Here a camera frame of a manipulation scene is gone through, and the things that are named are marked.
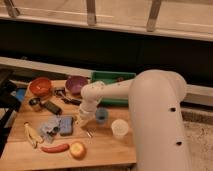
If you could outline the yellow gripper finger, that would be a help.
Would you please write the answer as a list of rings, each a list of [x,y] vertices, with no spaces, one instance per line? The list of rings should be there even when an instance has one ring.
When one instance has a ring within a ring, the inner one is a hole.
[[[76,118],[77,118],[76,124],[77,124],[79,127],[85,127],[85,126],[87,125],[88,119],[82,118],[80,115],[77,115]]]

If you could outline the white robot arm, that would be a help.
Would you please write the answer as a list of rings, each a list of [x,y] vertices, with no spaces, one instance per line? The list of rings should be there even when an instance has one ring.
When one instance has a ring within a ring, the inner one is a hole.
[[[187,83],[178,73],[147,70],[135,78],[81,90],[80,117],[92,118],[103,98],[126,98],[136,147],[137,171],[193,171],[180,103]]]

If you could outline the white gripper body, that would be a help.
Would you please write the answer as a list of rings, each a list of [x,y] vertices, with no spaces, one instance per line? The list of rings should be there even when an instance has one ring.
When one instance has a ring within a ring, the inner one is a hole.
[[[82,119],[91,119],[97,110],[96,101],[83,100],[79,106],[79,115]]]

